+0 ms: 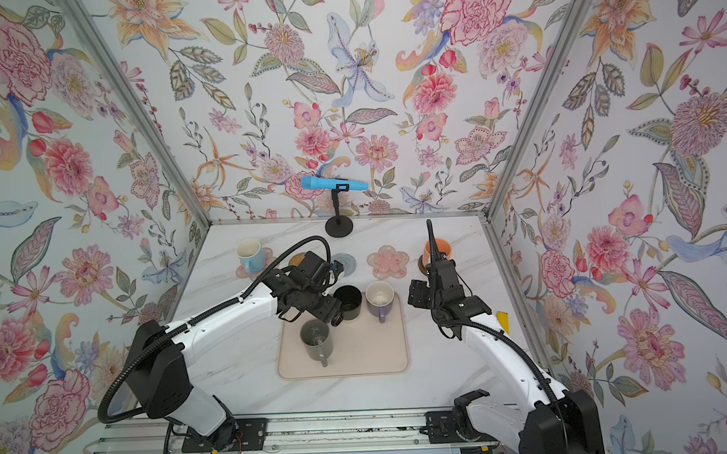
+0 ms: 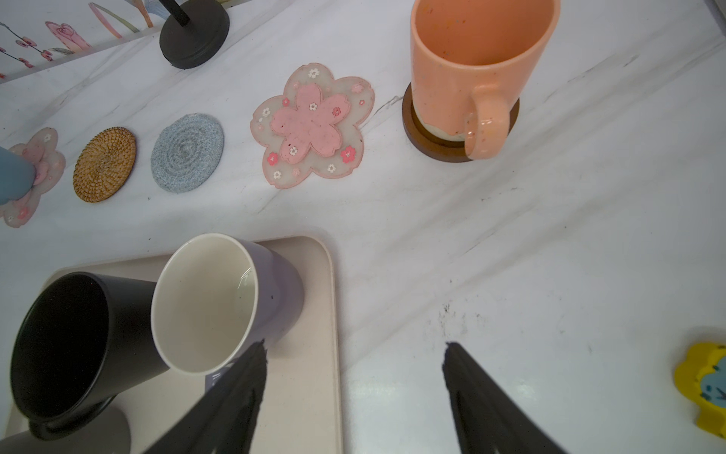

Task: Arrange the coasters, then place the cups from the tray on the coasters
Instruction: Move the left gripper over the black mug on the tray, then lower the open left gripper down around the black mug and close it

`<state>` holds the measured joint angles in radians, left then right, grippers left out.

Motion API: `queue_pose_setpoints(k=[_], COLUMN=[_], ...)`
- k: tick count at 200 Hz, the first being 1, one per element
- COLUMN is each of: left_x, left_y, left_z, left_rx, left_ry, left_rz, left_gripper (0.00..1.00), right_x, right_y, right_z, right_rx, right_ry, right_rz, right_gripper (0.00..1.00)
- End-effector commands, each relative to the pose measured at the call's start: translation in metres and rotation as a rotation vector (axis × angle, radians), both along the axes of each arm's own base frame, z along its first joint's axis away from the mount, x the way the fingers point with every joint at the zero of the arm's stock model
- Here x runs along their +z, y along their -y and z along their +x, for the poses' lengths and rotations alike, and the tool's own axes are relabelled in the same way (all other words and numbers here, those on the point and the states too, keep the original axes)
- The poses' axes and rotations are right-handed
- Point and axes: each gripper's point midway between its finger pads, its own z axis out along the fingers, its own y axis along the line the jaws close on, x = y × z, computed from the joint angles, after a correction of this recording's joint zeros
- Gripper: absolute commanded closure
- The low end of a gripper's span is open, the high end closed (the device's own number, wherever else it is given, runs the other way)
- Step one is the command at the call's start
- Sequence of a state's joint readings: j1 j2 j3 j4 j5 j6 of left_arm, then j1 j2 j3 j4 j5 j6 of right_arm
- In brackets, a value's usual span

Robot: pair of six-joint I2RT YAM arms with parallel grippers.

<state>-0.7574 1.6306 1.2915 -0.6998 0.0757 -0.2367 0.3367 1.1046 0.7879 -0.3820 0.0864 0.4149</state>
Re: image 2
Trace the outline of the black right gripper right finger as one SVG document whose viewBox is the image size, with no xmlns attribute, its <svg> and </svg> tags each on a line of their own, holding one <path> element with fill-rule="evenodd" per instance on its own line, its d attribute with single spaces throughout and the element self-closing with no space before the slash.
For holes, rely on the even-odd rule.
<svg viewBox="0 0 726 454">
<path fill-rule="evenodd" d="M 457 342 L 442 365 L 463 453 L 562 453 Z"/>
</svg>

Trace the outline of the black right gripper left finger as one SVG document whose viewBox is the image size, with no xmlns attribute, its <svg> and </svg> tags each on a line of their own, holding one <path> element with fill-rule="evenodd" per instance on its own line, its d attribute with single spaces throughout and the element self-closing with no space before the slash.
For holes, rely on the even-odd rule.
<svg viewBox="0 0 726 454">
<path fill-rule="evenodd" d="M 147 452 L 248 453 L 267 374 L 267 350 L 256 342 Z"/>
</svg>

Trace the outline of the black cup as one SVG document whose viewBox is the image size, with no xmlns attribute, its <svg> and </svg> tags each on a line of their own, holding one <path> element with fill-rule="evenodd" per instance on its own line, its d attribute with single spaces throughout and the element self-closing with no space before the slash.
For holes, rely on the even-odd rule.
<svg viewBox="0 0 726 454">
<path fill-rule="evenodd" d="M 11 393 L 33 436 L 87 426 L 120 393 L 168 370 L 150 313 L 155 283 L 71 272 L 35 300 L 11 356 Z"/>
</svg>

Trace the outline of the brown wooden round coaster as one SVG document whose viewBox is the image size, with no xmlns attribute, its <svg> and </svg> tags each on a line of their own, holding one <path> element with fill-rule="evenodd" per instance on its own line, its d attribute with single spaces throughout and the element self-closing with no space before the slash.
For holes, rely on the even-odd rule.
<svg viewBox="0 0 726 454">
<path fill-rule="evenodd" d="M 425 88 L 421 81 L 412 81 L 404 95 L 403 122 L 406 135 L 411 143 L 423 154 L 448 163 L 463 163 L 472 160 L 489 159 L 497 156 L 507 140 L 509 132 L 519 114 L 520 101 L 516 92 L 504 91 L 502 100 L 497 100 L 495 108 L 501 108 L 502 119 L 489 122 L 479 110 L 472 93 L 499 96 L 495 81 L 487 76 L 461 74 L 446 79 L 439 88 Z M 432 124 L 425 124 L 425 119 L 433 119 L 439 126 L 448 124 L 443 118 L 431 111 L 419 113 L 418 107 L 425 108 L 424 95 L 431 95 L 433 100 L 442 100 L 445 95 L 453 96 L 457 103 L 454 112 L 465 118 L 462 141 L 457 140 L 459 133 L 453 130 L 437 130 Z"/>
</svg>

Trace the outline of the blue woven round coaster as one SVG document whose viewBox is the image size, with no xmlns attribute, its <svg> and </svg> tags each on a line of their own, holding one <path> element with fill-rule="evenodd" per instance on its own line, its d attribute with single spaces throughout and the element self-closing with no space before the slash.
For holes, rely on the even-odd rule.
<svg viewBox="0 0 726 454">
<path fill-rule="evenodd" d="M 152 177 L 167 192 L 189 192 L 215 172 L 223 149 L 224 132 L 215 117 L 185 115 L 158 137 L 150 159 Z"/>
</svg>

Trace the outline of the woven rattan round coaster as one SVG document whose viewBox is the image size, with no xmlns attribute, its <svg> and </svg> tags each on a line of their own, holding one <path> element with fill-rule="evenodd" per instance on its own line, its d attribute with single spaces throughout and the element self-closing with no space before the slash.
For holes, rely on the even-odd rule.
<svg viewBox="0 0 726 454">
<path fill-rule="evenodd" d="M 103 202 L 129 179 L 137 155 L 134 134 L 113 127 L 89 141 L 75 165 L 73 187 L 83 202 Z"/>
</svg>

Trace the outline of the light blue cup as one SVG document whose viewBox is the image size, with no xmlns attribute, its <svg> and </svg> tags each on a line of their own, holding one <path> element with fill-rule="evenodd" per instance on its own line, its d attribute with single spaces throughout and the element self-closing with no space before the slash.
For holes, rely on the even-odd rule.
<svg viewBox="0 0 726 454">
<path fill-rule="evenodd" d="M 35 166 L 23 157 L 1 148 L 0 204 L 22 199 L 33 187 Z"/>
</svg>

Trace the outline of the orange cup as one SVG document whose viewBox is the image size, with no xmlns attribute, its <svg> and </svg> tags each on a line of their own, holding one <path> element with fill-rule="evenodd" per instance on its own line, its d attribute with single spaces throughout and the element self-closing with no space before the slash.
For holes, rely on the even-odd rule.
<svg viewBox="0 0 726 454">
<path fill-rule="evenodd" d="M 415 2 L 410 93 L 422 129 L 467 161 L 497 156 L 561 9 L 559 1 Z"/>
</svg>

